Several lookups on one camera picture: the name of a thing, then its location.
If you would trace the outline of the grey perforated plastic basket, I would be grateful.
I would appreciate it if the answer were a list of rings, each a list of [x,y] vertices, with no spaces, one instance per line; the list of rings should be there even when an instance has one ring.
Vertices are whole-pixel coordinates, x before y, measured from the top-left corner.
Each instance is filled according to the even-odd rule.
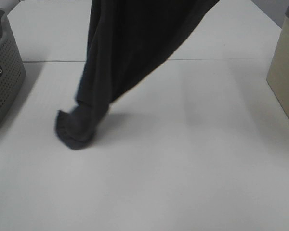
[[[0,124],[6,117],[26,77],[11,29],[8,12],[0,8]]]

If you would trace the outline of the dark navy towel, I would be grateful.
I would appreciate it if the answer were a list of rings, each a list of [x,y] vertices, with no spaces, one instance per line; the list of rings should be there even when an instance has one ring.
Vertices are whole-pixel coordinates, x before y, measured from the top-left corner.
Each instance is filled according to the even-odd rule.
[[[163,64],[214,0],[94,0],[76,107],[59,111],[55,131],[72,150],[87,147],[112,102]]]

